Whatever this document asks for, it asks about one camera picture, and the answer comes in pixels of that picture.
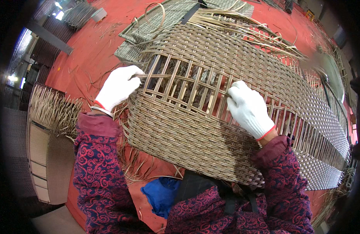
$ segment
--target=patterned jacket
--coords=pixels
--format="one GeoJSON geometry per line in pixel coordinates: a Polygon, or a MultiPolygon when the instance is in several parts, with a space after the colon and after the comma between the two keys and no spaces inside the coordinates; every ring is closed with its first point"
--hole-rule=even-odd
{"type": "MultiPolygon", "coordinates": [[[[86,214],[87,233],[154,233],[140,221],[116,156],[115,122],[107,116],[79,114],[73,185],[78,207],[86,214]]],[[[249,201],[224,214],[225,201],[212,187],[175,204],[166,233],[313,233],[307,180],[286,136],[271,140],[252,161],[265,179],[264,194],[256,198],[258,213],[249,201]]]]}

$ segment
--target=wicker weaving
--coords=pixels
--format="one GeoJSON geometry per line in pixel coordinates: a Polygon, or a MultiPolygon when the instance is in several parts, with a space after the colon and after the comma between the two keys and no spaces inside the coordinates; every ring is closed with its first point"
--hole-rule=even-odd
{"type": "Polygon", "coordinates": [[[147,75],[128,101],[129,143],[204,175],[264,186],[249,161],[259,145],[226,110],[227,89],[243,80],[264,97],[278,133],[294,139],[307,189],[336,187],[348,160],[346,135],[314,87],[284,64],[306,57],[266,27],[247,25],[234,13],[211,17],[213,24],[191,18],[186,25],[174,26],[141,53],[147,75]],[[221,30],[220,25],[229,29],[221,30]],[[247,34],[244,25],[246,31],[257,30],[247,34]]]}
{"type": "Polygon", "coordinates": [[[36,83],[27,120],[27,155],[34,190],[40,201],[67,202],[74,164],[72,141],[82,101],[36,83]]]}

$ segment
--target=hand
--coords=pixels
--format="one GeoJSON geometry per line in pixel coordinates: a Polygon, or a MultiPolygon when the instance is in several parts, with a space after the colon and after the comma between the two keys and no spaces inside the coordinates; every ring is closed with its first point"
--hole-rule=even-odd
{"type": "Polygon", "coordinates": [[[228,94],[232,97],[227,98],[227,104],[233,118],[255,139],[260,141],[275,130],[274,122],[268,117],[266,103],[257,91],[249,89],[245,82],[237,81],[229,88],[228,94]]]}
{"type": "Polygon", "coordinates": [[[126,100],[140,86],[140,78],[131,78],[138,74],[145,73],[137,66],[120,67],[113,70],[95,98],[95,103],[111,112],[116,105],[126,100]]]}

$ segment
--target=yellow object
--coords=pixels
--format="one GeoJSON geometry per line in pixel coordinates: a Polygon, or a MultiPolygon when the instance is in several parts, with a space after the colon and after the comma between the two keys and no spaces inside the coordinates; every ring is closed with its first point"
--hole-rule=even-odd
{"type": "Polygon", "coordinates": [[[305,17],[309,18],[310,21],[312,21],[314,19],[315,15],[314,15],[314,13],[312,11],[307,10],[305,17]]]}

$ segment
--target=silver bracelet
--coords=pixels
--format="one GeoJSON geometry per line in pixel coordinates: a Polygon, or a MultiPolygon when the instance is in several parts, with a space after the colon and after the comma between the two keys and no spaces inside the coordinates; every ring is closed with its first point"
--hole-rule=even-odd
{"type": "Polygon", "coordinates": [[[90,108],[91,108],[91,109],[94,109],[94,110],[102,111],[103,113],[109,115],[111,118],[114,118],[114,115],[113,115],[111,112],[109,112],[108,110],[99,108],[99,107],[97,107],[97,106],[91,106],[90,108]]]}

